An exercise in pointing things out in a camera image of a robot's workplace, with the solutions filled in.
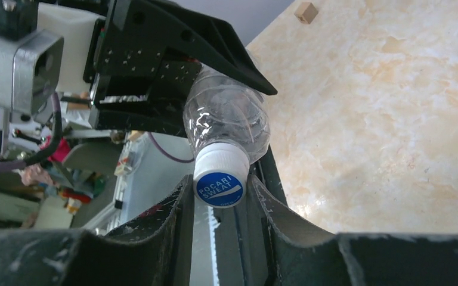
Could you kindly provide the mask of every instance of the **white strip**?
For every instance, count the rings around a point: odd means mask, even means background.
[[[215,230],[219,226],[219,222],[213,215],[213,207],[208,207],[208,225],[210,227],[210,245],[212,252],[212,267],[213,267],[213,286],[219,286],[218,269],[216,265],[216,245],[215,245]]]
[[[237,191],[239,191],[241,189],[242,189],[241,186],[235,186],[234,188],[230,189],[227,192],[221,192],[220,194],[214,195],[213,197],[210,197],[210,198],[218,198],[218,197],[223,197],[225,195],[234,194],[235,192],[237,192]]]

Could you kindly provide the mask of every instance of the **table surface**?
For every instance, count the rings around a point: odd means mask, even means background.
[[[296,1],[249,46],[279,90],[292,209],[328,231],[458,233],[458,0]]]

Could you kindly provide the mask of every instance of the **pink cloth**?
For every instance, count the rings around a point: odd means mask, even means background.
[[[47,136],[47,140],[40,146],[40,148],[46,148],[50,144],[51,138],[52,136]],[[67,144],[67,140],[61,139],[57,150],[52,154],[52,156],[48,157],[48,160],[62,163],[69,152],[71,152],[71,147]]]
[[[54,186],[55,182],[48,172],[40,164],[27,166],[24,171],[20,172],[22,183],[25,186],[35,185],[37,183]]]

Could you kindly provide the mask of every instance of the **cable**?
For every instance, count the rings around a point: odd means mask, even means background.
[[[54,92],[51,95],[51,101],[54,111],[53,132],[50,143],[46,148],[38,151],[30,158],[24,160],[14,160],[8,162],[0,162],[0,172],[10,172],[12,170],[24,169],[27,166],[40,163],[50,157],[58,148],[62,139],[62,116],[60,112],[60,101],[58,95]]]
[[[175,162],[178,162],[178,163],[192,163],[194,161],[195,158],[192,158],[192,159],[189,159],[189,160],[183,160],[183,159],[180,159],[180,158],[176,158],[174,157],[173,155],[169,154],[168,152],[166,152],[166,150],[164,150],[160,145],[159,143],[157,143],[157,140],[155,140],[155,137],[153,136],[153,134],[151,132],[147,132],[148,134],[148,137],[150,138],[151,142],[153,143],[153,145],[155,146],[155,148],[157,148],[159,150],[159,152],[161,152],[164,156],[166,156],[167,158],[175,161]]]

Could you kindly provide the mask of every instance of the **plastic bottle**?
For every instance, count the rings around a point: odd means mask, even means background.
[[[227,208],[246,194],[250,165],[268,150],[270,126],[263,96],[203,66],[187,98],[184,124],[193,149],[194,192],[206,204]]]

